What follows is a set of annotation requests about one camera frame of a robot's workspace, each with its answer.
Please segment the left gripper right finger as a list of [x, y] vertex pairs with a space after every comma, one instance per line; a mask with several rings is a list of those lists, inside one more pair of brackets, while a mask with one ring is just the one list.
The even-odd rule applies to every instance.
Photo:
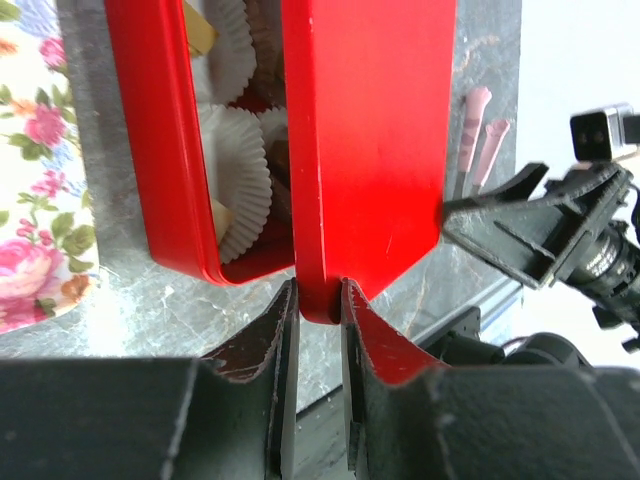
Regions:
[[639, 374], [449, 366], [344, 280], [347, 465], [359, 479], [635, 479]]

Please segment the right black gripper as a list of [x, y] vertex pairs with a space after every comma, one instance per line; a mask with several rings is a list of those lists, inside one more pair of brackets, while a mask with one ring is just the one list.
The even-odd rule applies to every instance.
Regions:
[[602, 329], [639, 330], [639, 207], [616, 220], [633, 175], [615, 163], [597, 163], [545, 181], [549, 167], [529, 163], [502, 186], [442, 206], [442, 235], [510, 278], [539, 289], [564, 281], [593, 302]]

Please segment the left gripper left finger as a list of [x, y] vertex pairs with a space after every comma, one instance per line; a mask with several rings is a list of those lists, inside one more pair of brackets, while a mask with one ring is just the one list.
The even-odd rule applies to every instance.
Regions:
[[298, 288], [202, 357], [1, 364], [5, 479], [289, 479]]

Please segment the pink-tipped metal tongs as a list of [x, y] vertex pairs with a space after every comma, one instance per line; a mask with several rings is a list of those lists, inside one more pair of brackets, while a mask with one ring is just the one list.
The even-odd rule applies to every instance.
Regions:
[[486, 185], [499, 150], [508, 134], [508, 119], [495, 119], [483, 125], [486, 107], [492, 92], [486, 86], [472, 88], [465, 96], [465, 118], [458, 148], [457, 171], [453, 198], [465, 196], [467, 177], [475, 167], [469, 194], [477, 195]]

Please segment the cream oval chocolate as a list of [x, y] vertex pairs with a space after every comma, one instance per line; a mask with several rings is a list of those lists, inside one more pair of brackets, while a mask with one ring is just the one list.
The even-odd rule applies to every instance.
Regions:
[[220, 244], [233, 222], [233, 212], [216, 199], [211, 200], [211, 210], [216, 233], [216, 243]]

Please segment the red box lid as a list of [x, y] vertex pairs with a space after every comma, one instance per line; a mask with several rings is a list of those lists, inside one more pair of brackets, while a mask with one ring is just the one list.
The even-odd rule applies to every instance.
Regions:
[[456, 5], [286, 1], [282, 30], [295, 269], [305, 319], [340, 317], [437, 243]]

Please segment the floral serving tray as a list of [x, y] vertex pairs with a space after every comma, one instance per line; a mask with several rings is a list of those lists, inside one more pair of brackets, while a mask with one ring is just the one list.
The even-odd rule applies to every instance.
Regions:
[[74, 309], [99, 256], [53, 1], [1, 4], [1, 330]]

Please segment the red chocolate box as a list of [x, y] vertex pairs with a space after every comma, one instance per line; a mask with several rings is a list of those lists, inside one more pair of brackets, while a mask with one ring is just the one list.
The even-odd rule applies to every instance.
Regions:
[[153, 260], [217, 285], [291, 267], [292, 236], [276, 221], [245, 255], [219, 261], [181, 2], [108, 1], [105, 10]]

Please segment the white bar chocolate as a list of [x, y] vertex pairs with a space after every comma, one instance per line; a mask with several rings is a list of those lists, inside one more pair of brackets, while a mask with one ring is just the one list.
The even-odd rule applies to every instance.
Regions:
[[217, 30], [188, 1], [182, 8], [190, 57], [206, 55], [216, 43]]

